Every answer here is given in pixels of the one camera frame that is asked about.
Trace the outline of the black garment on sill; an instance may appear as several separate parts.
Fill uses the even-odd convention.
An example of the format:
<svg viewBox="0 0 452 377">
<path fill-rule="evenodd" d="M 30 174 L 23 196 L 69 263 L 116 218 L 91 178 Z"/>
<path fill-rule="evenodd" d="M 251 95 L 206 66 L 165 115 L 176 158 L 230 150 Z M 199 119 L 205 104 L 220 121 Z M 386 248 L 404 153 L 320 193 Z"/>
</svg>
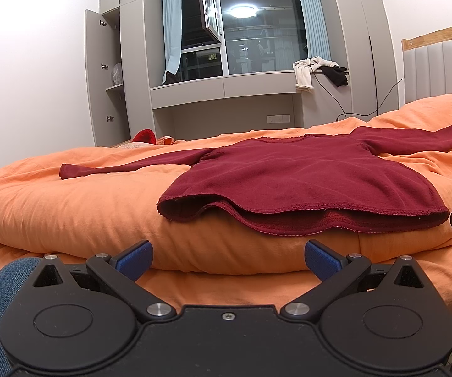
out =
<svg viewBox="0 0 452 377">
<path fill-rule="evenodd" d="M 348 69 L 343 66 L 321 66 L 322 73 L 331 81 L 335 87 L 347 86 Z"/>
</svg>

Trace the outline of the orange duvet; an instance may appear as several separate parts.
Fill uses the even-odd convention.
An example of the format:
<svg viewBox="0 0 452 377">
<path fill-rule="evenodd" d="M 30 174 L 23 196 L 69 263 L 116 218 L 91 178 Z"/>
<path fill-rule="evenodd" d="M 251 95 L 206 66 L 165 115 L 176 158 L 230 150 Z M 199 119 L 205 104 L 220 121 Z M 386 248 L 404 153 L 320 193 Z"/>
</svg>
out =
<svg viewBox="0 0 452 377">
<path fill-rule="evenodd" d="M 149 167 L 139 172 L 61 180 L 63 163 L 103 167 L 170 151 L 231 145 L 243 139 L 347 134 L 353 128 L 421 128 L 452 124 L 452 94 L 411 102 L 369 122 L 348 118 L 312 128 L 260 130 L 126 149 L 80 147 L 30 157 L 0 168 L 0 270 L 22 257 L 57 254 L 66 263 L 115 255 L 148 239 L 152 267 L 137 283 L 174 307 L 276 305 L 280 308 L 320 282 L 306 267 L 304 238 L 257 233 L 224 212 L 197 223 L 167 222 L 156 209 L 164 190 L 189 167 Z M 381 156 L 423 174 L 452 210 L 452 151 Z M 419 262 L 452 311 L 452 228 L 359 235 L 331 230 L 316 239 L 340 254 L 363 253 L 373 263 L 409 254 Z"/>
</svg>

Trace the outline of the window with open sash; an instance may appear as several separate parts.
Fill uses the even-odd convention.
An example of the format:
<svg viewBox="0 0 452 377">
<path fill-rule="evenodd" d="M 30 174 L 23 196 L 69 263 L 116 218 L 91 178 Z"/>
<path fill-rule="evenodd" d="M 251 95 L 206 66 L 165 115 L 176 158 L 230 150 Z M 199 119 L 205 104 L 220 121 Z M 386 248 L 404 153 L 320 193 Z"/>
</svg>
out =
<svg viewBox="0 0 452 377">
<path fill-rule="evenodd" d="M 288 71 L 307 57 L 300 0 L 182 0 L 177 81 Z"/>
</svg>

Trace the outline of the dark red knit sweater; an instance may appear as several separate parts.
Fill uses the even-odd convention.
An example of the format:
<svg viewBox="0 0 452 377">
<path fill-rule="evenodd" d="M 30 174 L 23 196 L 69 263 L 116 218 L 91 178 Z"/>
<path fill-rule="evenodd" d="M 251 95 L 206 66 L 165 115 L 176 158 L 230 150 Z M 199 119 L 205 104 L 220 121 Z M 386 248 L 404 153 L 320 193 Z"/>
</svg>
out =
<svg viewBox="0 0 452 377">
<path fill-rule="evenodd" d="M 395 157 L 451 150 L 452 125 L 435 132 L 359 127 L 349 134 L 262 137 L 174 151 L 115 171 L 186 166 L 157 204 L 169 221 L 187 223 L 220 209 L 272 236 L 302 237 L 333 228 L 392 233 L 436 227 L 449 218 L 432 183 Z"/>
</svg>

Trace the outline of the light blue curtain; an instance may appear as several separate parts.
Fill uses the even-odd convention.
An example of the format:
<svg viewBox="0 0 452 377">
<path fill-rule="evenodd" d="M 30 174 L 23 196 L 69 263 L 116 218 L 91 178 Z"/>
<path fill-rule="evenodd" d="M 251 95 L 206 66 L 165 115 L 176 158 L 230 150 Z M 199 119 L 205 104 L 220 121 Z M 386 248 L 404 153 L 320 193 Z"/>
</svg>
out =
<svg viewBox="0 0 452 377">
<path fill-rule="evenodd" d="M 300 3 L 305 22 L 308 56 L 320 56 L 330 60 L 331 50 L 321 0 L 300 0 Z"/>
<path fill-rule="evenodd" d="M 176 76 L 182 53 L 182 0 L 162 0 L 165 70 L 162 83 Z"/>
</svg>

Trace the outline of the left light blue curtain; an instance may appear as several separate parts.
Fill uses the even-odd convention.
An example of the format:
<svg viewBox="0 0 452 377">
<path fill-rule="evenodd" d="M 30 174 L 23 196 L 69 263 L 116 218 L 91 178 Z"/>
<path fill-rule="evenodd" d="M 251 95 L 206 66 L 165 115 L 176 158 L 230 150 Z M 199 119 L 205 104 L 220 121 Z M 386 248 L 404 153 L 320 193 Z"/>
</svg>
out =
<svg viewBox="0 0 452 377">
<path fill-rule="evenodd" d="M 162 83 L 176 76 L 182 53 L 182 0 L 162 0 L 165 70 Z"/>
</svg>

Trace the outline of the bright red garment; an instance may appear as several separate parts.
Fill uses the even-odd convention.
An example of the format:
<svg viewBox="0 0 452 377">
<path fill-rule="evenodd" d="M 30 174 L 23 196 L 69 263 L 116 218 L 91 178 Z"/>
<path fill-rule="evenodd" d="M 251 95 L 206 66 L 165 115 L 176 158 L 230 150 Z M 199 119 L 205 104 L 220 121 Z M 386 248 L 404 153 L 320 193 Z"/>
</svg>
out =
<svg viewBox="0 0 452 377">
<path fill-rule="evenodd" d="M 134 143 L 146 143 L 151 145 L 157 144 L 157 138 L 154 133 L 149 128 L 145 128 L 141 131 L 139 131 L 137 134 L 134 135 L 133 139 L 131 140 Z"/>
</svg>

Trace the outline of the white garment on sill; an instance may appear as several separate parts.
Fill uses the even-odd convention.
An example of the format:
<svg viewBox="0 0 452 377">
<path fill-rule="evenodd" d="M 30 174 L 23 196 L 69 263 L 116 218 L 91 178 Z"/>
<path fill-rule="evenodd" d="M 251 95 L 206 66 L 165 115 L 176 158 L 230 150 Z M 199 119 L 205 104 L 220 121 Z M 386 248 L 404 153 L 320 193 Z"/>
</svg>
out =
<svg viewBox="0 0 452 377">
<path fill-rule="evenodd" d="M 312 93 L 315 88 L 311 81 L 311 75 L 322 68 L 322 66 L 334 67 L 337 65 L 337 62 L 325 60 L 320 56 L 294 62 L 293 71 L 296 78 L 296 90 Z"/>
</svg>

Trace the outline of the grey padded headboard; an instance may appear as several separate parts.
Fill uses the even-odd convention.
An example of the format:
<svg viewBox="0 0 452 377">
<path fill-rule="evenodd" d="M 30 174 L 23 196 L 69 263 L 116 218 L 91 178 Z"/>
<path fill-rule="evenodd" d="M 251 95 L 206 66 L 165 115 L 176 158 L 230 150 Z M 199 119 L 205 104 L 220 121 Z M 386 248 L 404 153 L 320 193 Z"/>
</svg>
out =
<svg viewBox="0 0 452 377">
<path fill-rule="evenodd" d="M 402 40 L 404 102 L 452 94 L 452 26 Z"/>
</svg>

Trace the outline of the right light blue curtain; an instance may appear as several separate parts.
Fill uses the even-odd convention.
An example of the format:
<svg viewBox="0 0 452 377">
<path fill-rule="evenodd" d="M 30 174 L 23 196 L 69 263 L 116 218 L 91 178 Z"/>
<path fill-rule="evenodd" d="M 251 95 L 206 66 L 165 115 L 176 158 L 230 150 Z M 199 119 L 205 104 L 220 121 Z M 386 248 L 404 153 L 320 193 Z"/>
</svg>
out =
<svg viewBox="0 0 452 377">
<path fill-rule="evenodd" d="M 321 0 L 300 0 L 300 3 L 305 22 L 308 56 L 320 56 L 330 60 L 331 50 Z"/>
</svg>

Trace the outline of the open wardrobe door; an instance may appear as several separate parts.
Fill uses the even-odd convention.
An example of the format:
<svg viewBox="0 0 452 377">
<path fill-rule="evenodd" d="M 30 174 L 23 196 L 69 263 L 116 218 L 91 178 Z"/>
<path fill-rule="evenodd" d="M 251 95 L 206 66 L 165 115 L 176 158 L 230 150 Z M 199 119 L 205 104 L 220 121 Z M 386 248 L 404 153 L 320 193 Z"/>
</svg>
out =
<svg viewBox="0 0 452 377">
<path fill-rule="evenodd" d="M 85 12 L 85 71 L 94 142 L 113 146 L 130 138 L 121 76 L 119 11 Z"/>
</svg>

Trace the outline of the pink patterned bedsheet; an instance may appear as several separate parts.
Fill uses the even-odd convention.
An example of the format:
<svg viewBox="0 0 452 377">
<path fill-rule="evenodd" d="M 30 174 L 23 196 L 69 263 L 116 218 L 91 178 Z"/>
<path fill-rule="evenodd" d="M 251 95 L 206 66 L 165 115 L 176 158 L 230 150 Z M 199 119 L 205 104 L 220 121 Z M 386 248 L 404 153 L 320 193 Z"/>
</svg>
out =
<svg viewBox="0 0 452 377">
<path fill-rule="evenodd" d="M 120 143 L 118 145 L 115 145 L 114 148 L 118 149 L 134 149 L 134 148 L 142 148 L 152 145 L 173 145 L 175 143 L 175 140 L 170 136 L 163 136 L 161 138 L 156 138 L 155 142 L 148 142 L 148 141 L 126 141 L 123 143 Z"/>
</svg>

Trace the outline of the white wall socket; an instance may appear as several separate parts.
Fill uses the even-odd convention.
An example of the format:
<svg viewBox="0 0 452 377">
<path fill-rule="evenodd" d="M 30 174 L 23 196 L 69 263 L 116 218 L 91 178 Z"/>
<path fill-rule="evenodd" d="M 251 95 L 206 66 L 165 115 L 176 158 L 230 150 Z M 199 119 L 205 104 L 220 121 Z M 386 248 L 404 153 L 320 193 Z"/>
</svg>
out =
<svg viewBox="0 0 452 377">
<path fill-rule="evenodd" d="M 289 114 L 267 115 L 266 116 L 267 124 L 283 124 L 283 123 L 290 123 L 290 122 L 291 122 L 291 116 Z"/>
</svg>

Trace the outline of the grey wardrobe unit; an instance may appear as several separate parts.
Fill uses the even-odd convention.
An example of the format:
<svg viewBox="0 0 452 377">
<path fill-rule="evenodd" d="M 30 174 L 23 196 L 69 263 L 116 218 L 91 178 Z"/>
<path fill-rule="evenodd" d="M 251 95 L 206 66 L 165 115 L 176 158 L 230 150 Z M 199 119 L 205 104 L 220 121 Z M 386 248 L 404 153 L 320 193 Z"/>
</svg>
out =
<svg viewBox="0 0 452 377">
<path fill-rule="evenodd" d="M 99 0 L 85 13 L 93 139 L 200 139 L 399 105 L 382 0 Z"/>
</svg>

